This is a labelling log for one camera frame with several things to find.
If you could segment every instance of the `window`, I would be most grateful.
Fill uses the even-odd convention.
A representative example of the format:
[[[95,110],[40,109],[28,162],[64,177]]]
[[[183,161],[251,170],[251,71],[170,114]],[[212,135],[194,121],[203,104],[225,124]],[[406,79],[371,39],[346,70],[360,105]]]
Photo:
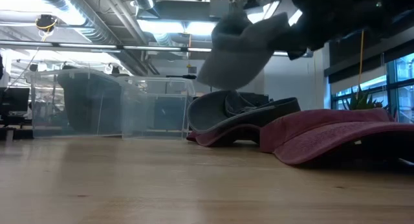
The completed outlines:
[[[361,89],[363,91],[365,91],[366,89],[372,89],[372,88],[376,88],[376,87],[382,87],[384,85],[387,85],[387,76],[383,75],[381,77],[372,79],[368,82],[364,82],[361,84]],[[353,86],[352,87],[354,93],[358,90],[358,86]],[[345,89],[343,91],[340,91],[336,94],[336,96],[342,96],[342,95],[349,95],[351,94],[351,88]]]
[[[397,82],[414,78],[413,62],[414,53],[395,60]]]
[[[387,75],[380,76],[361,84],[363,91],[368,91],[373,100],[389,106],[387,110],[401,123],[414,124],[414,53],[403,56],[386,65]],[[358,86],[350,87],[332,96],[332,108],[343,110],[344,101],[351,100]]]
[[[412,85],[398,89],[398,120],[414,123],[414,88]]]

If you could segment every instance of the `desk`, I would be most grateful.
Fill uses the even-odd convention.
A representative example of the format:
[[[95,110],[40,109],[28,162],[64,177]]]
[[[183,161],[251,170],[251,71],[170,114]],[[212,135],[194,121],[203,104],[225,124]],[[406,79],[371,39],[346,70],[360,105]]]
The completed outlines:
[[[257,147],[21,140],[0,148],[0,223],[413,223],[414,177],[303,170]]]

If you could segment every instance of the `ceiling light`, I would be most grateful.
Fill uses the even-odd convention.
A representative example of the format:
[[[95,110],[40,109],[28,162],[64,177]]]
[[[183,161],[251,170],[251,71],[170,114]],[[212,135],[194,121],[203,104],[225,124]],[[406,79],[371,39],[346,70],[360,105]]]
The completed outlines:
[[[152,46],[124,46],[124,49],[131,50],[157,50],[157,51],[181,51],[179,47],[152,47]]]
[[[252,23],[257,23],[258,21],[263,20],[263,13],[256,13],[256,14],[248,14],[247,18],[252,22]]]
[[[279,1],[274,1],[273,3],[269,3],[263,7],[263,12],[265,13],[265,19],[268,19],[273,16],[274,12],[279,6]]]
[[[177,21],[147,21],[137,20],[141,29],[144,32],[150,32],[153,34],[163,33],[183,33],[184,27],[181,22]]]
[[[273,56],[288,56],[287,52],[274,52]]]
[[[278,8],[280,2],[275,1],[273,3],[266,4],[264,7],[262,7],[263,11],[255,11],[249,14],[249,11],[247,10],[247,18],[252,23],[257,23],[258,21],[268,19],[273,16],[274,12]]]
[[[188,48],[189,52],[211,52],[212,49]]]
[[[187,29],[186,33],[194,35],[210,35],[216,23],[211,22],[191,22]]]
[[[60,43],[60,47],[80,48],[80,49],[116,49],[116,45],[88,45],[82,43]]]
[[[300,16],[302,16],[302,11],[297,10],[292,15],[292,17],[290,17],[290,19],[289,19],[289,25],[292,26],[293,24],[295,24],[299,20]]]
[[[120,65],[120,60],[105,52],[60,52],[60,54],[77,62],[116,63]]]
[[[121,53],[121,50],[112,50],[112,49],[91,49],[91,52]]]
[[[0,0],[0,10],[51,13],[55,9],[40,0]]]
[[[53,46],[52,43],[30,42],[30,41],[7,41],[7,40],[0,40],[0,45],[38,46],[38,47],[51,47],[51,46]]]
[[[67,8],[65,8],[64,11],[52,5],[45,4],[42,0],[30,0],[30,2],[28,3],[19,2],[17,6],[22,6],[22,8],[25,9],[27,9],[27,7],[30,6],[29,11],[25,10],[27,12],[33,12],[33,6],[43,6],[42,8],[48,10],[47,12],[53,12],[68,25],[82,25],[86,22],[86,18],[82,14],[80,14],[80,12],[76,9],[76,7],[72,4],[71,1],[63,0],[63,2],[65,3],[65,5],[67,5]]]

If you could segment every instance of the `clear plastic box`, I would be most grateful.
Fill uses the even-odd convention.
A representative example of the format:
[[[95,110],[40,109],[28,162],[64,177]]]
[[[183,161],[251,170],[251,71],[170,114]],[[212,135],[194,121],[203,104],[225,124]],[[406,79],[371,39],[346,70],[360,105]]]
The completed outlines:
[[[133,105],[123,106],[123,139],[184,139],[187,136],[186,111],[195,97],[191,80],[136,76],[121,79],[140,91]]]
[[[138,89],[92,69],[28,73],[34,138],[122,134],[122,106]]]

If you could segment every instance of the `cap brim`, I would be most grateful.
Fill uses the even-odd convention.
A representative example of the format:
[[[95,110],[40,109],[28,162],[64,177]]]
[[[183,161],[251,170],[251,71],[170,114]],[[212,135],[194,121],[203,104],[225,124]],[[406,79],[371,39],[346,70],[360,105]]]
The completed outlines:
[[[241,113],[234,117],[227,117],[224,110],[224,101],[229,91],[216,91],[194,100],[188,107],[188,122],[197,133],[208,133],[215,129],[228,129],[246,120],[265,115],[275,109],[274,106],[257,108]]]
[[[259,142],[260,127],[253,124],[241,124],[230,129],[197,133],[188,135],[187,140],[198,143],[200,146],[228,146],[237,140],[252,140]]]
[[[392,131],[414,132],[414,124],[398,122],[345,122],[329,124],[302,133],[280,146],[272,146],[271,138],[264,137],[271,132],[271,126],[261,132],[261,148],[273,148],[275,156],[285,164],[299,165],[322,156],[324,153],[347,142],[362,137]]]

